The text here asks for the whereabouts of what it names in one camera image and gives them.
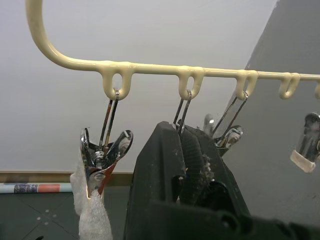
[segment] white fabric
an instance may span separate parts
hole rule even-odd
[[[75,212],[80,216],[80,240],[112,240],[109,217],[103,198],[98,191],[93,191],[87,198],[85,169],[81,158],[76,171],[70,176]]]

